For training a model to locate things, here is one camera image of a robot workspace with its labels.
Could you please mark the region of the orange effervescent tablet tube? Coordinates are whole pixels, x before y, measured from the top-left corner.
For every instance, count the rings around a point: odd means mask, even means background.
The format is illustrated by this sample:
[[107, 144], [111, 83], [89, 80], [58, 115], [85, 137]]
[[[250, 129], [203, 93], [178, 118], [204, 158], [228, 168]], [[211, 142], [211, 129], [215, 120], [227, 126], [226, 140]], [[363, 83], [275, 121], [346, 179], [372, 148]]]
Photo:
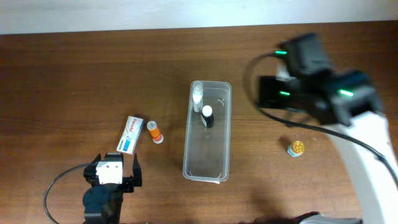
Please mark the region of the orange effervescent tablet tube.
[[156, 143], [156, 144], [160, 144], [163, 142], [164, 137], [163, 135], [160, 133], [159, 128], [157, 126], [157, 123], [155, 121], [149, 121], [147, 123], [147, 129], [150, 132], [150, 135], [152, 136], [152, 140]]

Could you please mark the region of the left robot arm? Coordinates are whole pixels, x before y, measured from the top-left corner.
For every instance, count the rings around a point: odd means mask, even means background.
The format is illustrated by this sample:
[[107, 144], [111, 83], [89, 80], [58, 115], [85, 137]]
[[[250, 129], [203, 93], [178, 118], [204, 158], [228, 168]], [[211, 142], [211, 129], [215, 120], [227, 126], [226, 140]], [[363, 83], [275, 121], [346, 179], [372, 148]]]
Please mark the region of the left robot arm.
[[123, 176], [124, 155], [109, 152], [98, 154], [84, 171], [85, 180], [91, 185], [82, 199], [85, 223], [119, 223], [123, 195], [133, 193], [142, 186], [142, 171], [134, 155], [132, 173]]

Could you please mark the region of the dark bottle with white cap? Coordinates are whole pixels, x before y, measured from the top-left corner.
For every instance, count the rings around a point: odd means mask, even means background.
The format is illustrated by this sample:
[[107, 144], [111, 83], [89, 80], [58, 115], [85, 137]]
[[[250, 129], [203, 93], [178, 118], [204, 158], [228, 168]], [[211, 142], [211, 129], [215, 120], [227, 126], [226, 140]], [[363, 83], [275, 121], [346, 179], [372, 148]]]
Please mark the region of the dark bottle with white cap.
[[201, 110], [201, 121], [206, 128], [214, 126], [213, 109], [209, 105], [205, 105]]

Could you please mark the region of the white Panadol box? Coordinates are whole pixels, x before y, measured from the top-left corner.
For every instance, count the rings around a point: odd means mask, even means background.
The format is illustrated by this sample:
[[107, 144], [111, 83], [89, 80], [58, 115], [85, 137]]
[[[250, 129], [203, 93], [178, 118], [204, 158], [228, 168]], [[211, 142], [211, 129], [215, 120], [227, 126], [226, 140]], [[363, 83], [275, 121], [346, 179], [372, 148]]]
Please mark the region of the white Panadol box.
[[116, 148], [118, 152], [134, 154], [144, 120], [134, 116], [128, 116], [124, 132]]

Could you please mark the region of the frosted white plastic bottle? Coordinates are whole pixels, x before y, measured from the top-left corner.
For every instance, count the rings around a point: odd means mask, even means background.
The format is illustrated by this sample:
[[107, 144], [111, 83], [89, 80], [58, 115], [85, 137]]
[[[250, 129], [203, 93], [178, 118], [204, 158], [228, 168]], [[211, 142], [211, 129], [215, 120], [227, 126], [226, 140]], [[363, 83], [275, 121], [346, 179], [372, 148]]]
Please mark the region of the frosted white plastic bottle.
[[203, 107], [203, 84], [202, 82], [194, 82], [192, 89], [193, 109], [199, 113]]

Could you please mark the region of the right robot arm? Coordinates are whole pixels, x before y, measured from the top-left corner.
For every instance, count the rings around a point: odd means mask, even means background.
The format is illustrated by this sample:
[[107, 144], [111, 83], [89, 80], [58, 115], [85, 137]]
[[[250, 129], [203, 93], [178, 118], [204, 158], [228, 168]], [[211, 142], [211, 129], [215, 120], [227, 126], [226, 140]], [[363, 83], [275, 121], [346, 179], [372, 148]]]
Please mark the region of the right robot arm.
[[317, 120], [338, 150], [357, 193], [358, 223], [397, 222], [397, 158], [388, 120], [371, 79], [362, 71], [337, 74], [314, 33], [283, 41], [272, 56], [285, 77], [260, 78], [256, 108], [292, 110]]

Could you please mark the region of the small jar with gold lid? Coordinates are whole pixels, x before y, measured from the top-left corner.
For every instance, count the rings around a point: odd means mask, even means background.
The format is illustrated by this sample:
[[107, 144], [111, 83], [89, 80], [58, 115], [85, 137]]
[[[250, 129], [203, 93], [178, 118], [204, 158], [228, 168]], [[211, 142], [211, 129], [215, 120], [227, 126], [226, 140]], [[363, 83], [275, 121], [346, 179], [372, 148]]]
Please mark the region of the small jar with gold lid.
[[305, 145], [301, 141], [292, 142], [287, 149], [287, 153], [291, 157], [301, 156], [305, 152]]

